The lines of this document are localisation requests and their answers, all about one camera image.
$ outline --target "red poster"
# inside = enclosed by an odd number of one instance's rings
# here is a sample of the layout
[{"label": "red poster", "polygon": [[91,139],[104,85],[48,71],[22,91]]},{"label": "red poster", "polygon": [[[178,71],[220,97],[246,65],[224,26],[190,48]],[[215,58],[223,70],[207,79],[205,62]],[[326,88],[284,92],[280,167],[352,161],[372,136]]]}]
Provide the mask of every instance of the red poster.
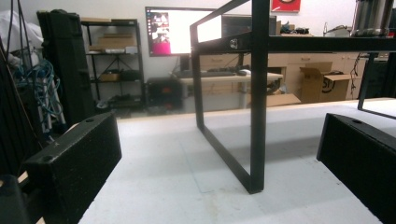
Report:
[{"label": "red poster", "polygon": [[273,12],[298,12],[301,0],[273,0],[271,11]]}]

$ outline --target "metal cylinder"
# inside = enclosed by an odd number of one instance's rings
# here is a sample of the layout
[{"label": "metal cylinder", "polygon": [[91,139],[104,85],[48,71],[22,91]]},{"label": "metal cylinder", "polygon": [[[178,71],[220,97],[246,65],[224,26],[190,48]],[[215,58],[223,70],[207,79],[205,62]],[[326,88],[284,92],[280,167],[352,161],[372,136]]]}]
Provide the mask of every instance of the metal cylinder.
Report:
[{"label": "metal cylinder", "polygon": [[393,0],[357,0],[350,36],[386,36]]}]

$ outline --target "white wall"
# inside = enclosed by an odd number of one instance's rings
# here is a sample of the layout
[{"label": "white wall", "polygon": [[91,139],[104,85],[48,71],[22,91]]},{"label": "white wall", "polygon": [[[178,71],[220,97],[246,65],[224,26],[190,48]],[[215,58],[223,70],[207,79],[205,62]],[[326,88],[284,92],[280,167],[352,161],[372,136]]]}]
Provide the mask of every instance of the white wall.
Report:
[{"label": "white wall", "polygon": [[[209,7],[216,8],[228,0],[21,0],[24,17],[38,24],[35,13],[38,10],[60,8],[76,12],[81,17],[103,17],[126,19],[134,18],[140,22],[144,72],[148,77],[163,77],[171,71],[176,57],[150,58],[146,35],[145,7]],[[328,28],[337,25],[352,25],[356,0],[302,0],[299,13],[272,13],[285,23],[289,21],[296,27],[309,28],[313,35],[322,36],[324,23]],[[0,1],[0,10],[10,9],[9,1]],[[235,13],[250,14],[250,2],[238,8]]]}]

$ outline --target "television screen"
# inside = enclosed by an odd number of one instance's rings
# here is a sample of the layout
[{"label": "television screen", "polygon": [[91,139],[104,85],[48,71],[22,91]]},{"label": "television screen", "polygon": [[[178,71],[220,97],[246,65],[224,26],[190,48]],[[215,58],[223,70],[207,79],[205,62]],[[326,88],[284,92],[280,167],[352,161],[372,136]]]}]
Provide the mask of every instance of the television screen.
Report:
[{"label": "television screen", "polygon": [[[148,50],[151,57],[191,53],[190,25],[214,9],[146,7]],[[198,27],[200,42],[221,38],[221,16]]]}]

